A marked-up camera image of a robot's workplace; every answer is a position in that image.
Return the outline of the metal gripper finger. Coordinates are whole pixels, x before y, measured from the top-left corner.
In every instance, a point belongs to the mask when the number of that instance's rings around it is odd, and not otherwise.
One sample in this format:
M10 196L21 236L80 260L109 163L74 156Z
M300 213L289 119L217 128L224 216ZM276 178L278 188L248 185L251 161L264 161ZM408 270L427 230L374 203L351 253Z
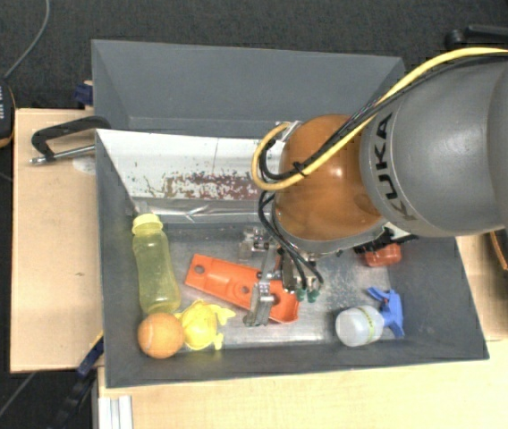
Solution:
M258 309L257 324L267 325L270 319L270 311L275 304L275 296L270 290L269 282L260 282L258 284Z
M258 282L252 288L250 308L248 313L243 318L243 323L245 326L258 327L264 324L264 303L264 285Z

